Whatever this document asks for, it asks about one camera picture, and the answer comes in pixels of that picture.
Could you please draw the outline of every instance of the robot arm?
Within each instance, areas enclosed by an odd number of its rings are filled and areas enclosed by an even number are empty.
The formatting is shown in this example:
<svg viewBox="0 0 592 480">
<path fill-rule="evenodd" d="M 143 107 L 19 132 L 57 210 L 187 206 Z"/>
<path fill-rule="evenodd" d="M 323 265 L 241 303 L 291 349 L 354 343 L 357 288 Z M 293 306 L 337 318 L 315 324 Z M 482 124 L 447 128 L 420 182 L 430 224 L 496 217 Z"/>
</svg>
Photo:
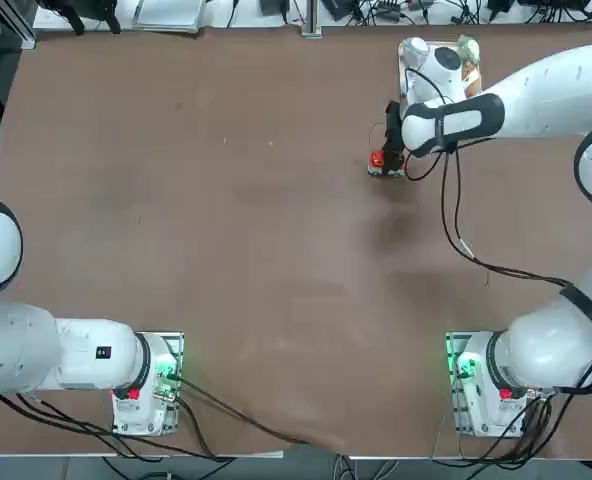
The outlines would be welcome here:
<svg viewBox="0 0 592 480">
<path fill-rule="evenodd" d="M 403 143 L 416 157 L 485 137 L 573 134 L 585 135 L 574 175 L 592 202 L 592 45 L 533 63 L 467 100 L 451 103 L 437 92 L 410 105 L 402 119 Z"/>
<path fill-rule="evenodd" d="M 581 134 L 574 175 L 592 202 L 592 45 L 540 60 L 466 100 L 450 101 L 436 83 L 433 99 L 409 105 L 402 116 L 403 143 L 415 157 L 487 137 Z M 577 387 L 592 364 L 592 267 L 507 330 L 472 334 L 459 359 L 476 435 L 500 435 L 528 389 Z M 583 386 L 591 383 L 592 373 Z"/>
<path fill-rule="evenodd" d="M 18 221 L 0 202 L 0 291 L 18 272 L 22 254 Z M 167 434 L 178 423 L 180 385 L 166 375 L 180 375 L 181 366 L 180 333 L 135 333 L 112 320 L 54 318 L 0 299 L 0 394 L 111 390 L 115 430 Z"/>
</svg>

